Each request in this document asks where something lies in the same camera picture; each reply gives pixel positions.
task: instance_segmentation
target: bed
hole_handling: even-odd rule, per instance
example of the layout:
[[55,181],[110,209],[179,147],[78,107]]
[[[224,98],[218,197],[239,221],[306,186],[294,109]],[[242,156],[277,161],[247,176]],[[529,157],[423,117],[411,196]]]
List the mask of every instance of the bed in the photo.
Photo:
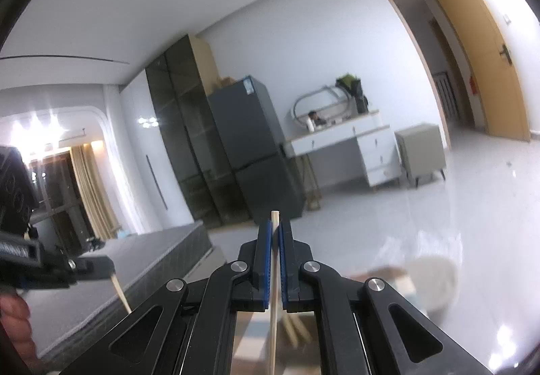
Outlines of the bed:
[[[131,309],[172,278],[184,278],[212,252],[201,222],[107,241],[85,256],[107,255]],[[126,315],[110,281],[81,282],[69,290],[24,296],[38,357],[48,370],[64,369]]]

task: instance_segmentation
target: white bottle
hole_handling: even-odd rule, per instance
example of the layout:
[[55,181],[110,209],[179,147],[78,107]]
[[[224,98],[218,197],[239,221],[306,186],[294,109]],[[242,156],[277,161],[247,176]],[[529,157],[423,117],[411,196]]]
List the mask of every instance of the white bottle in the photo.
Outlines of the white bottle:
[[307,124],[307,130],[309,130],[310,133],[313,133],[315,131],[315,124],[313,123],[310,117],[307,119],[306,124]]

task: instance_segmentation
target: human hand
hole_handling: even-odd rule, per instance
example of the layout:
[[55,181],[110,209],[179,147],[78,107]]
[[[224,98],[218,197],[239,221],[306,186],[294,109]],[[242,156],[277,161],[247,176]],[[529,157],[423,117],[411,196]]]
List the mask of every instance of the human hand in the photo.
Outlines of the human hand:
[[32,328],[28,319],[30,309],[17,294],[0,294],[0,323],[26,365],[37,369],[40,362],[36,344],[32,340]]

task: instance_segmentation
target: gray refrigerator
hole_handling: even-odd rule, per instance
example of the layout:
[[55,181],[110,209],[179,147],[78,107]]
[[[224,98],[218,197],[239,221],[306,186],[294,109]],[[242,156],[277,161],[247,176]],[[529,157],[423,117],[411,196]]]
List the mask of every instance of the gray refrigerator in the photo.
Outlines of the gray refrigerator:
[[256,224],[278,210],[302,215],[306,201],[300,174],[285,157],[285,140],[266,86],[248,75],[208,98],[223,147]]

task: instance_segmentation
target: beige curtain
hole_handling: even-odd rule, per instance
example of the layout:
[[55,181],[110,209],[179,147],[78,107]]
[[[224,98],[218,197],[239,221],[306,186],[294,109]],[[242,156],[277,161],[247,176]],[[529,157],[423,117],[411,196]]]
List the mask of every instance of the beige curtain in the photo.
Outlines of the beige curtain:
[[119,228],[118,220],[112,211],[99,176],[92,146],[86,144],[71,147],[70,153],[84,209],[96,237],[116,238],[116,230]]

